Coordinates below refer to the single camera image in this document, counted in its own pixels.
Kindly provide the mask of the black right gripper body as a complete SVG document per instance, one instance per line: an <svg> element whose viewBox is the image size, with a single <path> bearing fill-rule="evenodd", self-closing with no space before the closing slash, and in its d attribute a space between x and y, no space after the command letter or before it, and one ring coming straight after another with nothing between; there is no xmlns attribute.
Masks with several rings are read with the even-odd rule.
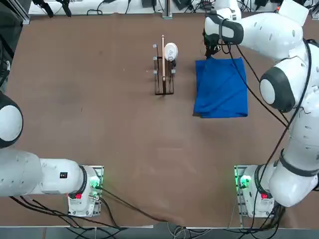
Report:
<svg viewBox="0 0 319 239"><path fill-rule="evenodd" d="M203 30L203 37L205 48L210 48L211 51L213 51L214 46L218 45L219 35L216 33L208 35L205 30Z"/></svg>

